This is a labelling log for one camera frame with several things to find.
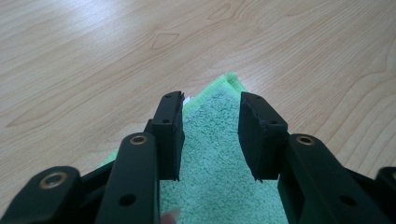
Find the wooden table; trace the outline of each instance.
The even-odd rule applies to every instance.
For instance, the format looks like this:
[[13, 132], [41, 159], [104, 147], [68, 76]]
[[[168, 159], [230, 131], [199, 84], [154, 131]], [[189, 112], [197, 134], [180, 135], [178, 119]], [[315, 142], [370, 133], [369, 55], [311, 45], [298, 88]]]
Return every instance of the wooden table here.
[[160, 98], [236, 72], [292, 133], [396, 165], [395, 1], [0, 2], [0, 212], [32, 175], [93, 170]]

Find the green towel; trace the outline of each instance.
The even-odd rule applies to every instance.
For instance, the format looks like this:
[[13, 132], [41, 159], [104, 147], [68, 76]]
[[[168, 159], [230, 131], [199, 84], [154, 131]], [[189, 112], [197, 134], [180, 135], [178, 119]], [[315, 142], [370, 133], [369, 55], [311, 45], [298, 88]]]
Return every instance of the green towel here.
[[239, 146], [241, 91], [229, 73], [184, 105], [180, 181], [161, 181], [161, 210], [179, 207], [179, 223], [287, 223], [277, 181], [254, 181]]

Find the black plastic part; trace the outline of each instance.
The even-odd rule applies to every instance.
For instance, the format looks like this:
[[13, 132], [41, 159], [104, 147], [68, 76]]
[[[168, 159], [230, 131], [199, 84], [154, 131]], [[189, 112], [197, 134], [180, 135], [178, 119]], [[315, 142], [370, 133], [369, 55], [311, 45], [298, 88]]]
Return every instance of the black plastic part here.
[[160, 179], [179, 180], [181, 150], [184, 144], [181, 91], [166, 94], [160, 101], [145, 132], [152, 132], [157, 141]]
[[317, 138], [292, 134], [285, 157], [278, 189], [289, 223], [390, 223]]
[[160, 222], [157, 148], [150, 133], [125, 137], [107, 181], [96, 223]]
[[382, 210], [396, 222], [396, 167], [381, 168], [375, 178]]
[[242, 92], [239, 143], [255, 179], [278, 179], [288, 123], [260, 96]]
[[32, 177], [14, 198], [1, 223], [67, 223], [82, 198], [78, 170], [68, 166], [52, 167]]

